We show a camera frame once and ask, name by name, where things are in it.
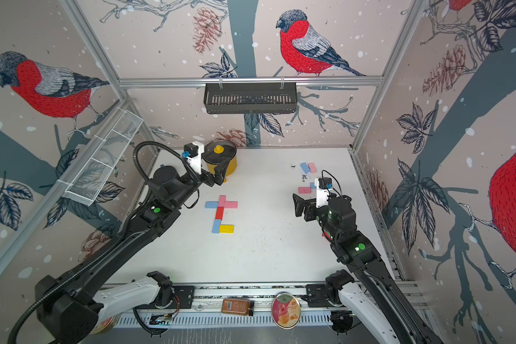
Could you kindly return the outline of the pink block cluster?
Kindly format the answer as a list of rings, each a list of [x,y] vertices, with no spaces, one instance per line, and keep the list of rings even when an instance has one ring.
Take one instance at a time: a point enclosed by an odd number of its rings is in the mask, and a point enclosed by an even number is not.
[[[299,194],[311,194],[312,193],[312,189],[310,187],[299,187],[298,188],[298,193]]]

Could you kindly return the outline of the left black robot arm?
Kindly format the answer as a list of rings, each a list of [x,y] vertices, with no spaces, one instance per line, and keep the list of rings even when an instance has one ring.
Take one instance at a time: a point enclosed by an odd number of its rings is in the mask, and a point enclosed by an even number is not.
[[[138,160],[139,151],[155,146],[171,153],[186,170],[179,175],[173,166],[160,167],[152,177]],[[171,291],[169,278],[151,272],[145,278],[106,291],[97,298],[100,288],[130,258],[162,236],[181,216],[181,208],[201,185],[222,185],[231,160],[225,158],[213,172],[202,169],[205,147],[195,141],[182,153],[155,141],[139,143],[133,151],[133,163],[148,187],[144,204],[130,213],[117,236],[94,255],[58,278],[46,276],[35,287],[36,301],[20,316],[7,339],[17,342],[22,326],[32,314],[53,336],[55,343],[79,343],[93,328],[129,308],[151,304],[158,296]]]

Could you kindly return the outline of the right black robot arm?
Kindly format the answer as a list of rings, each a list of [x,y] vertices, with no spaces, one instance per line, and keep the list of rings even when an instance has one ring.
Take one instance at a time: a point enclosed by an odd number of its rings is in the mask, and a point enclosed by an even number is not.
[[[381,254],[358,230],[349,196],[328,194],[305,200],[294,194],[295,215],[316,221],[345,269],[325,279],[321,294],[308,302],[344,306],[379,343],[441,343],[392,278]]]

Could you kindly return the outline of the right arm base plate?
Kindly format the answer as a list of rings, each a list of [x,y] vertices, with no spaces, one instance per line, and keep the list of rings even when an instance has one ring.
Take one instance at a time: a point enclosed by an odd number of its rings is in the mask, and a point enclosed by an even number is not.
[[[354,283],[341,286],[328,283],[306,285],[305,295],[302,297],[302,300],[310,308],[347,308],[349,304],[342,301],[340,293],[343,291],[343,288],[351,286],[354,286]]]

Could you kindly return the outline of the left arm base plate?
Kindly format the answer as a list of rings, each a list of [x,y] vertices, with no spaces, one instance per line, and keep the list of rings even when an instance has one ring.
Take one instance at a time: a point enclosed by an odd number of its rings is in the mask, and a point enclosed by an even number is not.
[[[161,288],[157,297],[152,303],[139,305],[138,310],[178,310],[190,309],[192,307],[195,286],[173,285],[170,288]]]

